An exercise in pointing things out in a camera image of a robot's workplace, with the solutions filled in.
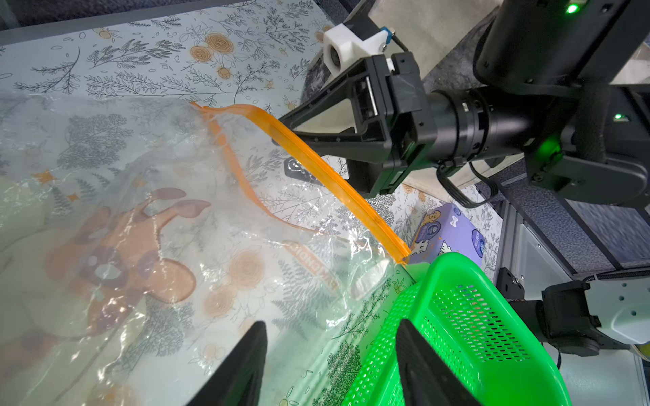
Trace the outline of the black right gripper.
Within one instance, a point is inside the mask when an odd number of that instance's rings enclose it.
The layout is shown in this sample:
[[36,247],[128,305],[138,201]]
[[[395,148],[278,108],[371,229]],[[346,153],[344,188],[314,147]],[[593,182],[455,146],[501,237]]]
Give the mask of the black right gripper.
[[[342,101],[353,125],[339,133],[298,129]],[[354,62],[279,121],[316,153],[350,159],[350,183],[367,198],[391,194],[412,172],[435,165],[437,128],[410,52]]]

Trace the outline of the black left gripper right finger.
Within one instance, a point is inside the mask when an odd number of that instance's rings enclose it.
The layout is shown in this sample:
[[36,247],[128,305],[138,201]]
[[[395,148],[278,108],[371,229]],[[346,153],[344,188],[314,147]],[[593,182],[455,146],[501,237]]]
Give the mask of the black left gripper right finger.
[[400,321],[396,354],[406,406],[480,405],[409,320]]

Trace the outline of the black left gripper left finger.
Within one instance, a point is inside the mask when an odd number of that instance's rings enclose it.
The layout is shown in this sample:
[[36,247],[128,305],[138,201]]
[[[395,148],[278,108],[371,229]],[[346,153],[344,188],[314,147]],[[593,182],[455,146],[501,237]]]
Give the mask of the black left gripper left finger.
[[266,323],[256,321],[187,405],[258,405],[267,346]]

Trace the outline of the clear zip-top bag orange seal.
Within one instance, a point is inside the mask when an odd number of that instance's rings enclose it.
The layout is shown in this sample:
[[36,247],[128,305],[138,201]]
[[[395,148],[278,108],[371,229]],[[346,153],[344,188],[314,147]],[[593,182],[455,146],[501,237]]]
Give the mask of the clear zip-top bag orange seal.
[[261,404],[338,405],[409,253],[260,108],[1,96],[4,405],[183,405],[259,325]]

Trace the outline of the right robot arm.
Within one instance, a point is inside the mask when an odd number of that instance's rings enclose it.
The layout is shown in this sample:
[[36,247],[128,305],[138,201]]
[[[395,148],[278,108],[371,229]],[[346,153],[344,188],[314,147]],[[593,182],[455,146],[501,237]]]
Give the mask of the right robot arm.
[[342,157],[366,197],[432,168],[521,155],[566,201],[649,203],[649,88],[616,76],[649,34],[646,1],[361,1],[325,32],[284,125]]

